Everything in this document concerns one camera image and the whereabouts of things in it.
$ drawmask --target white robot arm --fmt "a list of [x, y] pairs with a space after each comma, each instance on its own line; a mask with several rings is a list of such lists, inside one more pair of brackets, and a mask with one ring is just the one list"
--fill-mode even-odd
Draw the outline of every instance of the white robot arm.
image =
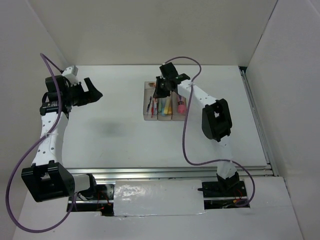
[[103, 95], [94, 87], [89, 78], [84, 81], [88, 91], [84, 92], [77, 79], [76, 66], [67, 67], [62, 75], [55, 76], [61, 93], [62, 112], [53, 132], [58, 114], [58, 95], [52, 77], [45, 79], [48, 92], [42, 98], [40, 114], [41, 135], [47, 137], [39, 145], [31, 167], [24, 168], [22, 180], [36, 202], [62, 197], [72, 197], [81, 192], [88, 197], [96, 191], [96, 181], [92, 174], [72, 176], [62, 162], [62, 145], [69, 113], [73, 106], [83, 106], [98, 101]]
[[[175, 92], [185, 98], [191, 93], [190, 77], [184, 73], [178, 74], [172, 62], [160, 67], [161, 76], [156, 77], [154, 98], [165, 98]], [[216, 99], [198, 86], [193, 86], [193, 99], [202, 109], [202, 131], [210, 139], [220, 143], [231, 133], [232, 121], [228, 103], [225, 99]]]

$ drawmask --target pink eraser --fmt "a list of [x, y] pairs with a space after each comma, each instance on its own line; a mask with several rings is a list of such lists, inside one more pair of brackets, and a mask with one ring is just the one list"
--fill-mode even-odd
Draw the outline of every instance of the pink eraser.
[[186, 110], [187, 110], [186, 105], [184, 105], [184, 104], [178, 105], [178, 113], [184, 114], [186, 112]]

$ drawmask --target clear plastic organizer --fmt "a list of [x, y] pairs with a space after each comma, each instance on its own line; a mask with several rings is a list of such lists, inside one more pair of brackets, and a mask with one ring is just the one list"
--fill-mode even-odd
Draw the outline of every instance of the clear plastic organizer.
[[143, 119], [147, 121], [184, 121], [187, 103], [175, 92], [166, 98], [153, 98], [155, 81], [144, 82]]
[[158, 103], [153, 99], [156, 89], [155, 81], [144, 82], [144, 97], [143, 97], [143, 118], [144, 120], [158, 120]]

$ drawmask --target yellow marker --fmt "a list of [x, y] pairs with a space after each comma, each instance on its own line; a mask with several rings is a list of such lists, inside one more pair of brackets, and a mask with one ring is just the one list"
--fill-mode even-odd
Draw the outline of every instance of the yellow marker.
[[169, 114], [169, 107], [170, 107], [170, 104], [171, 103], [171, 98], [168, 97], [165, 101], [165, 105], [164, 105], [164, 114], [165, 115], [168, 115]]
[[168, 115], [172, 115], [172, 105], [170, 104], [169, 109], [168, 109]]

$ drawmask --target white wall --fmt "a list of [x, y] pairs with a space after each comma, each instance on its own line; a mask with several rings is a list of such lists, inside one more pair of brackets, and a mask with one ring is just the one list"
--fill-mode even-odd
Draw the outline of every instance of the white wall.
[[305, 240], [320, 239], [320, 2], [279, 0], [247, 78]]
[[[0, 1], [0, 233], [12, 239], [15, 226], [6, 206], [9, 175], [22, 154], [41, 133], [39, 107], [50, 74], [39, 53], [62, 65], [56, 46], [24, 0]], [[30, 165], [31, 157], [24, 166]], [[27, 188], [18, 171], [11, 188], [11, 206], [19, 218]]]
[[202, 64], [247, 66], [276, 0], [30, 2], [77, 65], [161, 64], [185, 55]]

